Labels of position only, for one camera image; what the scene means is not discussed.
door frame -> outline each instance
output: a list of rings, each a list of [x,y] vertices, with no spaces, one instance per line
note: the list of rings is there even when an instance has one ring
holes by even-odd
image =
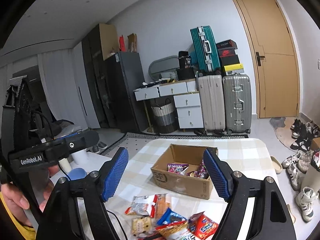
[[[250,47],[250,52],[251,52],[251,57],[252,57],[252,63],[253,63],[253,70],[254,70],[254,79],[255,79],[255,84],[256,84],[256,106],[257,106],[257,115],[258,115],[258,118],[260,118],[260,86],[259,86],[259,75],[258,75],[258,65],[257,65],[257,60],[256,60],[256,55],[255,55],[255,51],[254,51],[254,48],[253,48],[253,43],[252,43],[252,40],[251,40],[251,36],[250,36],[250,32],[249,32],[249,28],[247,26],[247,23],[245,21],[245,18],[244,18],[244,15],[242,13],[242,10],[237,2],[237,0],[233,0],[237,10],[238,10],[238,13],[240,15],[240,18],[241,18],[241,21],[242,21],[242,24],[243,24],[243,27],[244,27],[244,30],[245,30],[245,34],[247,35],[247,39],[248,39],[248,43],[249,43],[249,47]],[[299,73],[299,65],[298,65],[298,57],[297,57],[297,51],[296,51],[296,47],[295,47],[295,44],[294,44],[294,41],[293,41],[293,37],[292,37],[292,33],[291,33],[291,29],[288,25],[288,22],[287,22],[287,19],[285,18],[284,16],[284,13],[282,11],[282,8],[280,6],[280,4],[278,3],[277,0],[275,0],[276,4],[278,5],[279,9],[280,9],[280,12],[282,14],[282,17],[285,21],[285,24],[287,25],[287,28],[288,28],[288,31],[289,31],[289,35],[290,35],[290,39],[291,39],[291,43],[292,43],[292,46],[293,46],[293,51],[294,51],[294,58],[296,60],[296,67],[297,67],[297,75],[298,75],[298,108],[297,108],[297,115],[296,116],[299,116],[299,109],[300,109],[300,73]]]

black shoe box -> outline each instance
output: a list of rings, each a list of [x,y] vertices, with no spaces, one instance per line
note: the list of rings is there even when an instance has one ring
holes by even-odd
[[[228,65],[233,65],[233,64],[239,64],[239,57],[238,55],[232,55],[228,57],[221,57],[220,58],[222,66],[228,66]]]
[[[233,47],[218,49],[219,57],[228,57],[236,55],[236,50]]]
[[[237,44],[233,40],[226,40],[216,44],[218,49],[233,47],[238,49]]]

beige slipper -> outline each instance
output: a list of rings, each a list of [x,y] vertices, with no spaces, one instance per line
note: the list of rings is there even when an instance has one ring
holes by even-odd
[[[292,212],[291,212],[290,204],[287,204],[287,208],[288,208],[288,211],[289,211],[289,214],[290,214],[292,223],[294,224],[294,223],[296,222],[296,217],[295,217],[295,216],[292,214]]]
[[[276,174],[281,173],[281,171],[282,171],[281,163],[276,159],[276,157],[274,157],[274,156],[270,156],[270,157],[271,157],[271,160],[272,160],[272,165],[276,170]]]

wooden door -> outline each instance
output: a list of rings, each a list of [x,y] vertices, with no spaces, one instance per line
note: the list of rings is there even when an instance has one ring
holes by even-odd
[[[249,31],[249,43],[253,45],[259,117],[296,116],[299,101],[297,61],[282,11],[276,0],[236,2]]]

white drawer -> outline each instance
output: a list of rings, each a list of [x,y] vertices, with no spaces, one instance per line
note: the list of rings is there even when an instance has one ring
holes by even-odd
[[[174,96],[176,108],[185,106],[201,106],[199,93]]]
[[[189,82],[187,82],[187,89],[188,89],[188,92],[195,92],[195,91],[197,91],[196,81],[189,81]]]
[[[160,96],[169,96],[188,93],[187,84],[185,82],[172,83],[169,85],[159,86]]]
[[[202,118],[202,110],[201,106],[192,106],[192,107],[180,107],[177,108],[178,117],[196,117],[201,116]]]
[[[137,101],[159,97],[158,87],[142,88],[134,93]]]
[[[179,126],[181,129],[184,128],[203,128],[203,121],[202,115],[200,116],[193,116],[193,117],[185,117],[185,118],[178,118]]]

